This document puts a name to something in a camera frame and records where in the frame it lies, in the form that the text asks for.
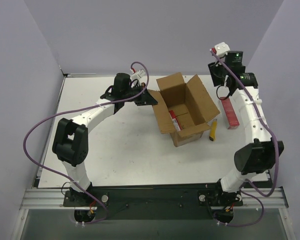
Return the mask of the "brown cardboard express box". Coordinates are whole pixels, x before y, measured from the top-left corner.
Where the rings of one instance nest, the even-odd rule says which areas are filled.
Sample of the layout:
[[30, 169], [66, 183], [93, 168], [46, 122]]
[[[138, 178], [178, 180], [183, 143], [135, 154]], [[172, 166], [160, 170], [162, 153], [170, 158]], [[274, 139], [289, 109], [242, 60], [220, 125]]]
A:
[[[156, 83], [159, 90], [149, 91], [158, 102], [152, 109], [160, 133], [170, 134], [175, 147], [196, 141], [211, 129], [209, 122], [220, 111], [197, 74], [185, 81], [182, 73], [177, 72], [158, 78]], [[176, 130], [170, 110], [174, 111], [181, 131]]]

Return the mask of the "yellow utility knife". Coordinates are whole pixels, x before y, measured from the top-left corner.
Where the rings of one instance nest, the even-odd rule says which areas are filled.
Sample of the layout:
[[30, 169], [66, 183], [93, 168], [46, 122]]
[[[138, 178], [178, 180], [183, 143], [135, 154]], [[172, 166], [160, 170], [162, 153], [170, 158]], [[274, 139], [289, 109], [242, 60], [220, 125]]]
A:
[[209, 140], [214, 142], [216, 140], [216, 129], [218, 125], [218, 120], [214, 119], [211, 123], [211, 129], [209, 133]]

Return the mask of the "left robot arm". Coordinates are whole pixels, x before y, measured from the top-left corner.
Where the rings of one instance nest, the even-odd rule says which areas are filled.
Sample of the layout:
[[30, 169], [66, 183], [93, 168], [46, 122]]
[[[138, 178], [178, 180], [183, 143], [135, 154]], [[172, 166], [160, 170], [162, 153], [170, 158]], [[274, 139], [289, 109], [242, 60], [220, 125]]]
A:
[[117, 73], [113, 85], [107, 88], [92, 109], [71, 119], [62, 118], [57, 124], [52, 152], [72, 179], [70, 189], [76, 192], [74, 199], [82, 206], [90, 204], [93, 199], [92, 192], [88, 190], [92, 183], [84, 163], [89, 151], [89, 133], [103, 120], [116, 114], [125, 102], [134, 102], [137, 106], [158, 104], [146, 84], [141, 82], [144, 76], [144, 70], [131, 75]]

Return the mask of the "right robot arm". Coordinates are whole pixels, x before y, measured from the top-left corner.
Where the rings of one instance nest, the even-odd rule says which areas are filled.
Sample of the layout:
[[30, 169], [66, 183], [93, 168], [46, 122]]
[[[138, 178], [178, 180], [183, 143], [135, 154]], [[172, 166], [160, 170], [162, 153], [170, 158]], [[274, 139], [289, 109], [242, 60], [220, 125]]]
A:
[[227, 98], [232, 98], [238, 108], [245, 133], [245, 146], [234, 154], [234, 168], [220, 179], [224, 193], [236, 193], [244, 184], [257, 187], [252, 179], [265, 171], [274, 170], [272, 187], [264, 197], [274, 192], [279, 175], [279, 159], [284, 143], [269, 128], [262, 109], [259, 85], [252, 72], [246, 72], [243, 52], [232, 51], [225, 43], [210, 49], [215, 61], [208, 64], [213, 85], [227, 87]]

